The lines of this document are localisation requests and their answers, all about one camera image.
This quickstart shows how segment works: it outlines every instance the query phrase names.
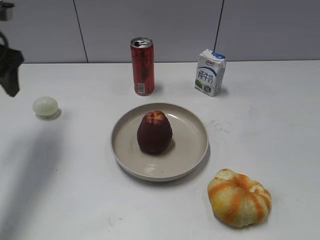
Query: red apple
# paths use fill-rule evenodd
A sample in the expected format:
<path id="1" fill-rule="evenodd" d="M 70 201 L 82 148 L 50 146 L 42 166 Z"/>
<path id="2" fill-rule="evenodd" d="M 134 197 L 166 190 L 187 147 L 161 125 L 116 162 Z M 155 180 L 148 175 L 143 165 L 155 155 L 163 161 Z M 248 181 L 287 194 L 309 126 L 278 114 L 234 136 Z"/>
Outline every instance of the red apple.
<path id="1" fill-rule="evenodd" d="M 148 112 L 140 123 L 136 137 L 143 152 L 156 154 L 166 150 L 172 138 L 168 118 L 162 111 Z"/>

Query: white egg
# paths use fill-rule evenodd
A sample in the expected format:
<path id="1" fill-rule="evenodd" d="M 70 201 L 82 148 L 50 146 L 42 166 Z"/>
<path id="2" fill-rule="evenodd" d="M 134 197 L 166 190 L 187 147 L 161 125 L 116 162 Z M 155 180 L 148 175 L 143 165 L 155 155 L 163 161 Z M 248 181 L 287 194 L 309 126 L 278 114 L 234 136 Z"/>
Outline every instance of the white egg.
<path id="1" fill-rule="evenodd" d="M 43 96 L 34 101 L 32 109 L 35 114 L 40 116 L 51 116 L 58 110 L 58 103 L 49 96 Z"/>

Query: wall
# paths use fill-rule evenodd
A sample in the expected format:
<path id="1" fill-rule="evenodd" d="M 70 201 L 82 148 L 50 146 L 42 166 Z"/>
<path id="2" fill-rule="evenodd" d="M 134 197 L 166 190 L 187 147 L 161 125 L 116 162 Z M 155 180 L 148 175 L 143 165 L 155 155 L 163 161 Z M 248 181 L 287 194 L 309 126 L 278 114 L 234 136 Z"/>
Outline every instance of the wall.
<path id="1" fill-rule="evenodd" d="M 320 59 L 315 0 L 7 1 L 0 31 L 26 63 L 130 62 L 137 36 L 153 39 L 157 62 L 196 62 L 206 48 L 229 61 Z"/>
<path id="2" fill-rule="evenodd" d="M 225 0 L 215 50 L 228 60 L 320 59 L 320 1 Z"/>
<path id="3" fill-rule="evenodd" d="M 6 0 L 13 19 L 0 21 L 11 48 L 27 63 L 87 62 L 73 0 Z"/>

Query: red can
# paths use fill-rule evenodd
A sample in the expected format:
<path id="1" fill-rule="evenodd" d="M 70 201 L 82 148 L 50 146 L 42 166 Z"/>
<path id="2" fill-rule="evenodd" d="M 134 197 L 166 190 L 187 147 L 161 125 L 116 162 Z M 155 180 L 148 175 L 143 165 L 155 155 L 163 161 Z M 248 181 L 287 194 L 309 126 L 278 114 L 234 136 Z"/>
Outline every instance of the red can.
<path id="1" fill-rule="evenodd" d="M 134 90 L 139 95 L 149 95 L 155 90 L 154 45 L 147 37 L 131 40 Z"/>

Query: beige plate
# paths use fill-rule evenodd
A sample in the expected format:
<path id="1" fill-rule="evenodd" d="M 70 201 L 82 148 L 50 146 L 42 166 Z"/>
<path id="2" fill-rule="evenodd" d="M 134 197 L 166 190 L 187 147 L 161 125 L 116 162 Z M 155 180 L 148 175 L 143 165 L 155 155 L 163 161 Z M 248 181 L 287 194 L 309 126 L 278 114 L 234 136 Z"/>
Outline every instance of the beige plate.
<path id="1" fill-rule="evenodd" d="M 173 134 L 165 152 L 150 155 L 140 150 L 137 130 L 143 116 L 156 110 L 164 112 Z M 111 148 L 118 164 L 133 176 L 153 182 L 187 175 L 204 158 L 208 146 L 208 133 L 201 120 L 189 110 L 168 103 L 134 108 L 120 118 L 111 134 Z"/>

